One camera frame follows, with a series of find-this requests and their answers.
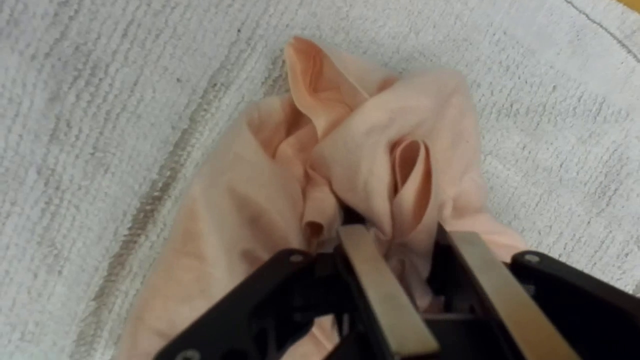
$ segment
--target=black plastic part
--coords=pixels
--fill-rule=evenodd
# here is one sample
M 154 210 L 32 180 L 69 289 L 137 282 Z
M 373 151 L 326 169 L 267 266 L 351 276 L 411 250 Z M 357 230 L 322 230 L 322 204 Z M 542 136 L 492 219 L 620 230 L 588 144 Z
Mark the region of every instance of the black plastic part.
M 520 251 L 512 273 L 581 358 L 640 358 L 640 299 L 542 251 Z
M 444 297 L 444 312 L 425 318 L 442 348 L 429 358 L 521 358 L 456 257 L 444 228 L 436 238 L 427 285 Z M 640 358 L 637 297 L 540 251 L 520 251 L 506 268 L 579 358 Z M 391 358 L 338 248 L 315 255 L 277 251 L 175 336 L 156 360 L 179 360 L 179 354 L 199 360 L 276 360 L 324 314 L 338 318 L 342 336 L 330 360 Z

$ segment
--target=silver metal plate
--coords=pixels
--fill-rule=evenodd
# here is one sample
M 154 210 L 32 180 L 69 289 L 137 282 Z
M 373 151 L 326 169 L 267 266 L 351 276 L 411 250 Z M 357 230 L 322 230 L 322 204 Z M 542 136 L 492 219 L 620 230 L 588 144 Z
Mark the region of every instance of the silver metal plate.
M 450 232 L 450 238 L 523 358 L 579 358 L 478 233 Z
M 436 354 L 440 346 L 433 333 L 387 268 L 376 238 L 363 225 L 342 225 L 338 235 L 391 354 Z

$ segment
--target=terry cloth surface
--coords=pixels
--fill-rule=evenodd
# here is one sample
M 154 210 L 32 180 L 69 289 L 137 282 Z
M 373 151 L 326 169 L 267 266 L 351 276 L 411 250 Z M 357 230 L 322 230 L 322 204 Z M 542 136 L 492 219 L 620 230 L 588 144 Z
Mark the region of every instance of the terry cloth surface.
M 113 356 L 175 193 L 239 107 L 285 92 L 291 33 L 457 68 L 492 214 L 634 289 L 637 27 L 615 0 L 4 0 L 1 358 Z

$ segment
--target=pink cloth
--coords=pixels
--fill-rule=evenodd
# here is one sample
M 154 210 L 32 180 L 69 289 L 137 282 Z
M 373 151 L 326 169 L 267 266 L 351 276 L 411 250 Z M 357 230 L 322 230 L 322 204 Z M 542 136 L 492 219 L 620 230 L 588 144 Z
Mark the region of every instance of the pink cloth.
M 357 210 L 417 308 L 436 222 L 501 257 L 520 238 L 483 207 L 473 105 L 456 72 L 397 75 L 306 38 L 285 46 L 289 95 L 250 107 L 184 193 L 120 358 L 151 358 L 282 248 L 332 246 L 338 201 Z M 318 324 L 291 358 L 336 342 Z

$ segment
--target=crumpled garment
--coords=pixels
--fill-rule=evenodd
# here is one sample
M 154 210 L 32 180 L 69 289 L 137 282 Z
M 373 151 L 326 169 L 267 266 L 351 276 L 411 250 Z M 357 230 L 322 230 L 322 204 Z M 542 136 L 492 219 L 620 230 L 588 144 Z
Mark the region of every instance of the crumpled garment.
M 342 204 L 366 218 L 417 309 L 429 304 L 437 222 L 478 232 L 501 259 L 523 248 L 483 206 L 457 72 L 399 75 L 306 38 L 283 58 L 289 94 L 251 105 L 184 191 L 120 358 L 151 358 L 273 251 L 333 246 Z M 288 358 L 322 358 L 333 343 L 330 322 L 318 322 Z

